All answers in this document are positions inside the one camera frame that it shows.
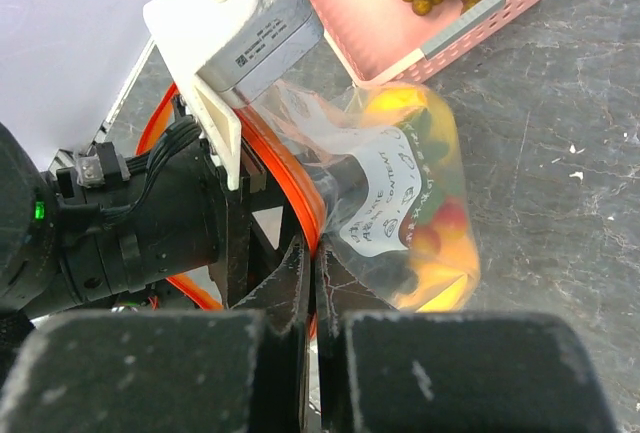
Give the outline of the clear zip top bag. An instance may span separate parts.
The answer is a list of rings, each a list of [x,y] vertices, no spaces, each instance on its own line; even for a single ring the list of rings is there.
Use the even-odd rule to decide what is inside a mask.
[[[403,238],[422,184],[406,133],[415,120],[360,125],[368,93],[393,84],[409,83],[353,87],[347,106],[339,108],[315,92],[279,81],[239,117],[243,139],[284,194],[310,250],[329,244],[359,281],[396,308],[393,297],[417,285],[410,256],[438,254],[424,256]],[[356,213],[328,213],[309,175],[312,163],[337,155],[353,155],[368,180],[367,199]]]

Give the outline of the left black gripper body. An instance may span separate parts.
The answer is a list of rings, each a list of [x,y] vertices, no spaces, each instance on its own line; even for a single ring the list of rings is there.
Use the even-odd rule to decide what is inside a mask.
[[[104,185],[94,191],[99,219],[94,233],[94,293],[114,297],[148,293],[152,284],[212,266],[227,303],[238,303],[304,237],[273,176],[253,192],[241,174],[236,191],[191,117],[171,124],[150,152],[126,161],[122,173],[111,146]]]

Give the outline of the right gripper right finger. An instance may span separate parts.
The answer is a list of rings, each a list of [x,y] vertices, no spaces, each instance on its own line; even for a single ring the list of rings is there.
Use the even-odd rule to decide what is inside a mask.
[[[349,311],[393,306],[359,281],[325,242],[315,254],[314,278],[322,427],[347,432],[344,421],[350,418],[351,407],[342,317]]]

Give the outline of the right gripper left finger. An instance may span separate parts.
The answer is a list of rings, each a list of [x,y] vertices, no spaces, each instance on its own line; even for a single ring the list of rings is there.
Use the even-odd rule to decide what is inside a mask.
[[[311,253],[296,235],[280,265],[236,306],[255,320],[250,432],[307,429],[310,303]]]

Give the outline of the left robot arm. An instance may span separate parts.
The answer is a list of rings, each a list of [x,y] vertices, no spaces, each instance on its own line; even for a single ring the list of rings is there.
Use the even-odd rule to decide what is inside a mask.
[[[73,167],[39,172],[1,133],[1,370],[8,373],[32,318],[154,302],[158,283],[217,265],[234,299],[281,258],[252,223],[255,209],[286,201],[277,185],[232,193],[192,117],[133,158],[98,144]]]

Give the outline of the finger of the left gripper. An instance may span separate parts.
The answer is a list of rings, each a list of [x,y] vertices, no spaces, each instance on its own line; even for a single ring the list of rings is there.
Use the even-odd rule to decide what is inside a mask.
[[[329,162],[312,163],[309,175],[328,213],[356,213],[367,199],[368,180],[353,155],[337,155]]]

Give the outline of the yellow orange peach toy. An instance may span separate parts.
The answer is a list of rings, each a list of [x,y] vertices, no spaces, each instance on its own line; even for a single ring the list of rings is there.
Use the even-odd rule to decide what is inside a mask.
[[[400,310],[443,312],[461,309],[477,287],[480,260],[474,236],[446,240],[433,258],[410,256],[408,267],[417,285],[407,294],[397,293],[392,304]]]

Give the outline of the small red fruits toy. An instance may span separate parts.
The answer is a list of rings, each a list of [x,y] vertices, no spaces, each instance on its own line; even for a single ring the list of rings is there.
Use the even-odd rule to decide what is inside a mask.
[[[409,125],[406,133],[422,184],[410,208],[403,238],[414,251],[435,256],[469,229],[457,130],[453,123],[422,119]]]

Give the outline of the yellow lemon toy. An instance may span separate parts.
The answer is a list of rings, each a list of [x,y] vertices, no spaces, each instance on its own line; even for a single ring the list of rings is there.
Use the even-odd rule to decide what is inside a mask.
[[[427,140],[444,142],[446,157],[459,150],[458,132],[449,105],[424,85],[393,84],[368,93],[360,117],[362,127],[394,125],[415,120],[417,132]]]

